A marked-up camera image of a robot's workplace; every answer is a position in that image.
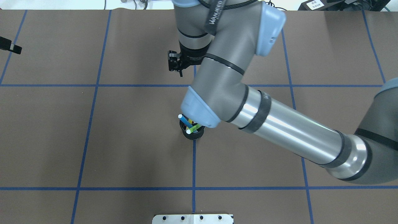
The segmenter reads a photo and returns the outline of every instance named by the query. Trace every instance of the white label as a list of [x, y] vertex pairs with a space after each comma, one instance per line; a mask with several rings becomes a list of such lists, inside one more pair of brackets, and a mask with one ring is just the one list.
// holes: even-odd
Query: white label
[[315, 10], [317, 8], [320, 8], [324, 6], [324, 4], [321, 2], [321, 0], [315, 0], [312, 2], [307, 3], [308, 7], [310, 7], [311, 10]]

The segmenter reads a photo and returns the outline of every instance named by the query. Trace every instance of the pen holder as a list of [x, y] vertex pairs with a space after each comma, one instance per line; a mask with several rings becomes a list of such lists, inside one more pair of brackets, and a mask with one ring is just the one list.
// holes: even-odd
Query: pen holder
[[187, 132], [185, 130], [186, 126], [181, 120], [179, 121], [179, 127], [181, 128], [182, 134], [185, 136], [185, 138], [187, 138], [189, 140], [199, 139], [200, 137], [202, 137], [203, 133], [205, 132], [205, 127], [202, 126], [202, 127], [197, 129], [198, 132], [187, 134]]

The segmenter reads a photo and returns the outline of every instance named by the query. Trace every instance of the black band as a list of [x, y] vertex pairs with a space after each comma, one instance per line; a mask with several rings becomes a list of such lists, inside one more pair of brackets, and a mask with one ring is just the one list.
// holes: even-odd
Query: black band
[[[203, 0], [198, 0], [204, 7], [206, 8], [210, 8], [210, 4], [203, 1]], [[246, 2], [242, 2], [242, 3], [238, 3], [238, 4], [233, 4], [233, 5], [228, 5], [228, 6], [224, 6], [224, 10], [229, 10], [229, 9], [234, 9], [234, 8], [240, 8], [246, 5], [249, 5], [251, 3], [255, 3], [258, 0], [248, 0]]]
[[243, 128], [239, 128], [240, 130], [252, 134], [256, 132], [267, 119], [269, 111], [271, 109], [271, 97], [265, 92], [261, 92], [261, 102], [258, 107], [258, 112], [254, 115], [253, 119]]
[[182, 68], [186, 69], [190, 65], [200, 65], [209, 47], [210, 44], [201, 49], [190, 49], [180, 42], [179, 48], [181, 49], [180, 59]]
[[355, 134], [363, 136], [365, 138], [372, 139], [373, 141], [376, 141], [380, 144], [383, 144], [389, 148], [392, 148], [392, 149], [398, 151], [398, 142], [396, 142], [392, 139], [389, 139], [387, 137], [381, 136], [379, 134], [376, 134], [374, 132], [370, 132], [368, 130], [361, 129], [361, 128], [358, 128], [357, 131], [355, 131]]
[[180, 29], [178, 29], [178, 31], [179, 31], [182, 35], [184, 35], [184, 36], [186, 36], [186, 37], [189, 37], [189, 38], [201, 38], [201, 37], [204, 37], [204, 36], [207, 35], [207, 33], [204, 33], [204, 34], [199, 35], [199, 36], [191, 36], [191, 35], [188, 35], [188, 34], [183, 33]]
[[205, 31], [213, 36], [216, 35], [217, 26], [221, 19], [226, 1], [227, 0], [212, 0], [210, 4], [205, 23]]
[[348, 138], [345, 134], [339, 132], [338, 130], [335, 130], [335, 131], [337, 131], [337, 133], [339, 133], [339, 135], [341, 137], [340, 153], [337, 155], [337, 157], [332, 162], [327, 163], [327, 164], [318, 164], [323, 168], [331, 169], [331, 168], [335, 168], [335, 167], [342, 165], [343, 163], [345, 163], [347, 161], [347, 159], [352, 151], [352, 144], [351, 144], [350, 138]]
[[366, 151], [367, 151], [367, 157], [366, 157], [365, 164], [363, 165], [362, 169], [357, 174], [355, 174], [354, 176], [348, 177], [348, 178], [344, 178], [344, 179], [340, 179], [339, 178], [339, 180], [341, 180], [341, 181], [353, 181], [353, 180], [356, 180], [356, 179], [360, 178], [361, 176], [363, 176], [366, 173], [366, 171], [368, 171], [368, 169], [369, 169], [369, 167], [370, 167], [370, 165], [372, 163], [373, 154], [372, 154], [372, 149], [371, 149], [370, 145], [364, 139], [362, 139], [362, 141], [365, 143]]
[[243, 69], [241, 69], [240, 67], [236, 66], [232, 62], [229, 62], [229, 61], [225, 60], [224, 58], [221, 58], [219, 56], [216, 56], [216, 55], [213, 55], [213, 54], [209, 54], [209, 53], [206, 53], [205, 57], [213, 59], [215, 61], [218, 61], [221, 64], [223, 64], [223, 65], [225, 65], [227, 67], [230, 67], [233, 70], [239, 72], [241, 75], [245, 74], [245, 71]]
[[243, 106], [245, 105], [246, 100], [247, 100], [247, 98], [248, 98], [248, 95], [249, 95], [249, 87], [246, 85], [246, 87], [245, 87], [245, 96], [243, 97], [242, 103], [240, 104], [238, 110], [237, 110], [236, 113], [232, 116], [232, 118], [229, 119], [229, 120], [227, 120], [226, 122], [229, 123], [229, 122], [235, 120], [235, 118], [239, 115], [240, 111], [242, 110]]

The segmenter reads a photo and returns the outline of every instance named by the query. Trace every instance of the black cable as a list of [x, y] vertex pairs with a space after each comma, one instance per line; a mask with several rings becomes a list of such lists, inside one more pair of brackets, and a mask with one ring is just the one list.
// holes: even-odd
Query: black cable
[[281, 8], [281, 7], [274, 7], [274, 8], [280, 8], [280, 9], [283, 9], [283, 10], [287, 11], [287, 9], [284, 9], [284, 8]]
[[369, 9], [368, 10], [371, 10], [372, 8], [373, 8], [373, 6], [372, 6], [372, 0], [362, 0], [363, 2], [366, 2], [366, 4], [368, 4], [369, 5]]
[[272, 7], [274, 7], [274, 8], [280, 8], [280, 9], [283, 9], [283, 10], [285, 10], [285, 11], [287, 11], [287, 9], [284, 9], [284, 8], [282, 8], [282, 7], [275, 7], [275, 4], [273, 3], [273, 2], [271, 2], [271, 1], [269, 1], [269, 2], [266, 2], [269, 6], [272, 6]]
[[148, 7], [148, 0], [140, 0], [140, 2], [145, 5], [143, 9], [145, 10]]
[[[248, 0], [246, 2], [242, 2], [242, 3], [238, 3], [238, 4], [233, 4], [233, 5], [229, 5], [229, 6], [224, 6], [223, 10], [228, 10], [228, 9], [234, 9], [234, 8], [240, 8], [246, 5], [250, 5], [251, 3], [255, 3], [258, 0]], [[210, 8], [210, 4], [205, 2], [204, 0], [199, 0], [200, 4], [202, 4], [204, 7], [206, 8]]]

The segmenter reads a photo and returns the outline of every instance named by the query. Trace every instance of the black bracket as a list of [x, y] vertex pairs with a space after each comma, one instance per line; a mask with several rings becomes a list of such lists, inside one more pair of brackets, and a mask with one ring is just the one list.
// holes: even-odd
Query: black bracket
[[181, 57], [181, 54], [177, 54], [176, 51], [169, 51], [167, 53], [167, 59], [169, 61], [169, 71], [177, 71], [179, 72], [179, 76], [182, 77], [182, 70], [186, 69], [187, 67], [182, 67], [182, 61], [179, 60]]
[[10, 51], [16, 54], [21, 54], [22, 47], [11, 43], [11, 40], [0, 37], [0, 49]]

